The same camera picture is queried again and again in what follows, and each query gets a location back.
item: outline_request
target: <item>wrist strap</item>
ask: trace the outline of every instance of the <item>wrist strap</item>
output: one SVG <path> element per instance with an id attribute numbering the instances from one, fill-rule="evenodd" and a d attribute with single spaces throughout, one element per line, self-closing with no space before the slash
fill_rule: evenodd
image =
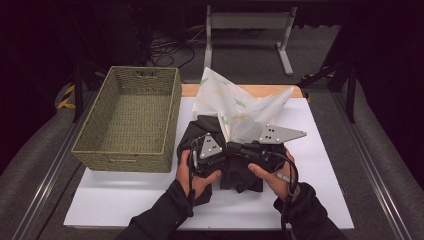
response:
<path id="1" fill-rule="evenodd" d="M 300 186 L 299 184 L 296 186 L 296 189 L 294 190 L 294 193 L 290 192 L 290 184 L 293 182 L 293 179 L 290 179 L 288 176 L 282 174 L 282 173 L 277 173 L 277 176 L 281 179 L 283 179 L 285 182 L 287 182 L 289 185 L 287 185 L 287 189 L 289 192 L 289 195 L 292 197 L 297 197 L 300 193 Z"/>

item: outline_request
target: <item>woven basket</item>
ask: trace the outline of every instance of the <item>woven basket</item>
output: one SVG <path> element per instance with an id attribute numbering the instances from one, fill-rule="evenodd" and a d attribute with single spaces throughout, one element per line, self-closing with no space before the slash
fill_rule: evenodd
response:
<path id="1" fill-rule="evenodd" d="M 178 69 L 112 67 L 71 152 L 94 171 L 170 172 L 180 101 Z"/>

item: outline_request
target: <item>black sleeve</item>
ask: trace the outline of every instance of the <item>black sleeve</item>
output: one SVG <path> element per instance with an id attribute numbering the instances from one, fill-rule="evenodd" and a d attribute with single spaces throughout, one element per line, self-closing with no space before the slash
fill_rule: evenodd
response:
<path id="1" fill-rule="evenodd" d="M 192 211 L 180 182 L 174 180 L 153 207 L 133 217 L 115 240 L 168 239 Z"/>
<path id="2" fill-rule="evenodd" d="M 307 183 L 299 184 L 301 190 L 298 198 L 287 206 L 284 216 L 281 217 L 282 221 L 291 224 L 296 239 L 347 239 L 328 218 L 327 210 L 316 197 L 314 188 Z M 277 198 L 274 207 L 281 212 L 283 206 L 284 202 Z"/>

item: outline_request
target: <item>white table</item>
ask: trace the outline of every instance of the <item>white table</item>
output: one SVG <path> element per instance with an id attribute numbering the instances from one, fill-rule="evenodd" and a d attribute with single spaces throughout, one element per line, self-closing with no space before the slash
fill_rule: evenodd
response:
<path id="1" fill-rule="evenodd" d="M 179 112 L 175 147 L 191 121 L 193 97 L 183 97 Z M 296 159 L 299 180 L 311 184 L 329 217 L 340 229 L 353 223 L 327 152 L 304 98 L 291 98 L 277 115 L 275 125 L 303 130 L 307 136 L 285 145 Z M 164 173 L 93 172 L 81 179 L 64 225 L 76 228 L 126 227 L 131 217 L 149 209 L 175 179 L 177 157 L 172 171 Z M 213 185 L 210 203 L 194 208 L 194 217 L 179 229 L 187 230 L 276 230 L 280 213 L 272 204 L 275 195 L 268 185 L 264 192 L 219 189 Z"/>

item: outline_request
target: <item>silver metal plate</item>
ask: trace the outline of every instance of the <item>silver metal plate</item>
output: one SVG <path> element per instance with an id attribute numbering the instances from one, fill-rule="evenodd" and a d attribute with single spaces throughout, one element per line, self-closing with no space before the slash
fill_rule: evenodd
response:
<path id="1" fill-rule="evenodd" d="M 280 144 L 304 136 L 306 136 L 306 132 L 304 131 L 267 125 L 259 137 L 259 142 L 264 144 Z"/>
<path id="2" fill-rule="evenodd" d="M 202 151 L 200 152 L 200 158 L 205 159 L 220 152 L 222 152 L 222 147 L 218 145 L 218 143 L 209 133 L 206 134 L 205 141 L 203 142 L 202 146 Z"/>

